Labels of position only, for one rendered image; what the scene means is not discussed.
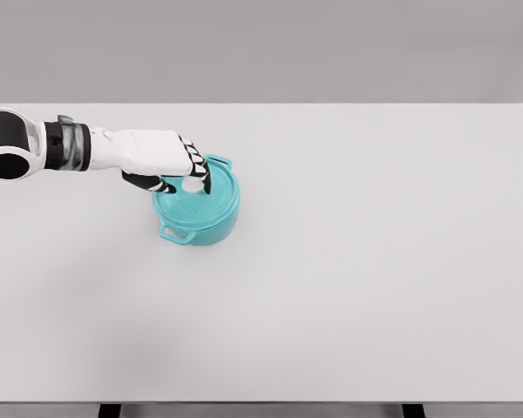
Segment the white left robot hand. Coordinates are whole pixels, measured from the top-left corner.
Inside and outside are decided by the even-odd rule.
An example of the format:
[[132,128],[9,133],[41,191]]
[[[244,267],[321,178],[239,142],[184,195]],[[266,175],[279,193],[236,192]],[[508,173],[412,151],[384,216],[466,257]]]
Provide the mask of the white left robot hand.
[[209,194],[212,176],[208,162],[194,143],[175,131],[123,130],[114,135],[119,147],[122,179],[140,189],[175,194],[166,177],[190,178],[195,189]]

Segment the teal pot lid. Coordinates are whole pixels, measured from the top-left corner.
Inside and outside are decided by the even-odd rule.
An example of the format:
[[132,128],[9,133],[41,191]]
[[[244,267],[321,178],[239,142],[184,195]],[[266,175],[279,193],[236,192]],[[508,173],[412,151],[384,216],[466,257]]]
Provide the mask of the teal pot lid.
[[240,187],[229,159],[207,155],[211,174],[211,192],[187,192],[182,188],[183,179],[168,178],[177,192],[155,192],[153,208],[160,221],[167,227],[184,232],[203,230],[216,226],[234,215],[240,202]]

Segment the teal pot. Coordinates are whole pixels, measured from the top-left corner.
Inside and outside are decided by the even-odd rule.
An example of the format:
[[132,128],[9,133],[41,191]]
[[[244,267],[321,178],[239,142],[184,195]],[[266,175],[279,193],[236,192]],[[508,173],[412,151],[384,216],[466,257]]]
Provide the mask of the teal pot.
[[237,220],[238,211],[239,206],[236,213],[229,219],[203,230],[184,232],[175,227],[167,227],[160,221],[159,236],[178,245],[207,246],[226,238],[230,234]]

